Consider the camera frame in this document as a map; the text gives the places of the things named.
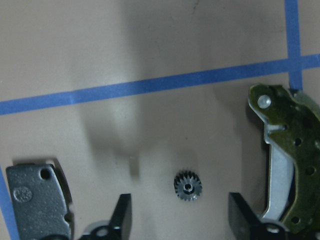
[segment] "small metal gear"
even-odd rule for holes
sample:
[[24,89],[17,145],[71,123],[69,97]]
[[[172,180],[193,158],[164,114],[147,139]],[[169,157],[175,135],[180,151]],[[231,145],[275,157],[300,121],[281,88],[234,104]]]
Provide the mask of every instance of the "small metal gear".
[[202,184],[197,174],[192,171],[183,171],[174,178],[176,195],[185,201],[196,200],[202,192]]

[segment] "gear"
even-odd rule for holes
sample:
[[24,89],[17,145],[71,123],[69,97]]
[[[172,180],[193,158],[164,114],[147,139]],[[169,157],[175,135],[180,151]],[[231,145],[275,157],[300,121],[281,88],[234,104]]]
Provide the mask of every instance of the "gear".
[[198,199],[202,192],[202,184],[198,175],[191,171],[178,173],[173,184],[176,195],[185,201]]

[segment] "blue tape line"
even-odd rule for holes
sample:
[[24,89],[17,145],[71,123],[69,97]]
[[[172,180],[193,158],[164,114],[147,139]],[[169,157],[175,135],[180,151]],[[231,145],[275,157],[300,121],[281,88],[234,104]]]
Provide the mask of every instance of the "blue tape line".
[[288,60],[232,66],[0,102],[0,115],[288,72]]
[[11,240],[19,240],[14,208],[0,167],[0,208]]
[[290,87],[296,90],[303,89],[302,68],[300,63],[300,29],[298,0],[285,0],[286,42],[289,66]]

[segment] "blue tape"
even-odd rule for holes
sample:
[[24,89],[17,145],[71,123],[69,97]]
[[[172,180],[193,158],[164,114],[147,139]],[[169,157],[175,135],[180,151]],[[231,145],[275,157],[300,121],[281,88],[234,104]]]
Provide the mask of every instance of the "blue tape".
[[285,0],[286,42],[289,66],[290,87],[296,90],[303,89],[300,49],[299,9],[298,0]]
[[11,240],[19,240],[14,208],[0,167],[0,208]]
[[284,59],[26,97],[0,102],[0,115],[279,74],[288,70],[288,60]]

